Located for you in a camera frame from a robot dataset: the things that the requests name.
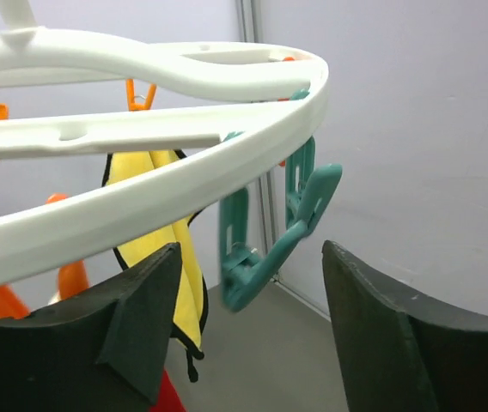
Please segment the red sock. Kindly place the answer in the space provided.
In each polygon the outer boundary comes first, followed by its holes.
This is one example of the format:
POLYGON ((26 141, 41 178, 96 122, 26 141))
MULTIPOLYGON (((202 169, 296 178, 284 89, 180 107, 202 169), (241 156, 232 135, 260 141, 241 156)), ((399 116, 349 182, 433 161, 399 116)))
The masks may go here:
POLYGON ((186 412, 166 370, 162 373, 162 381, 156 404, 149 408, 149 412, 186 412))

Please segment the white round clip hanger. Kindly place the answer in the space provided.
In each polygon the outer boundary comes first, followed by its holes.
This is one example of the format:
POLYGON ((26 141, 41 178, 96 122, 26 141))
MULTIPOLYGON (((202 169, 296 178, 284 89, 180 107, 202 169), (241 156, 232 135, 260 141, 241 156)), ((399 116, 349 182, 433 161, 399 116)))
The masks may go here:
POLYGON ((140 237, 240 189, 302 146, 326 113, 313 53, 238 42, 143 42, 39 25, 0 1, 0 88, 152 82, 206 106, 0 121, 0 160, 196 148, 183 161, 51 206, 0 217, 0 284, 140 237))

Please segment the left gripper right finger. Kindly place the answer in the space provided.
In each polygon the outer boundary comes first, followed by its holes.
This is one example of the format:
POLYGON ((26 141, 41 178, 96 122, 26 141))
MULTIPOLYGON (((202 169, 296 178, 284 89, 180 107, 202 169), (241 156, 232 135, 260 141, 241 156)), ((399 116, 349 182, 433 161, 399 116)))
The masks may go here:
POLYGON ((351 411, 488 411, 488 316, 326 241, 322 270, 351 411))

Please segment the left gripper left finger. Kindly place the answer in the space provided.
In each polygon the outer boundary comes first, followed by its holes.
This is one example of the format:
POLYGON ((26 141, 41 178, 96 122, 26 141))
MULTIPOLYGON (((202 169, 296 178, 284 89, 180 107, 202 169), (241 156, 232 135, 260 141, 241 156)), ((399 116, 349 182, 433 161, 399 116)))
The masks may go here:
POLYGON ((0 411, 146 411, 157 401, 180 246, 25 318, 0 319, 0 411))

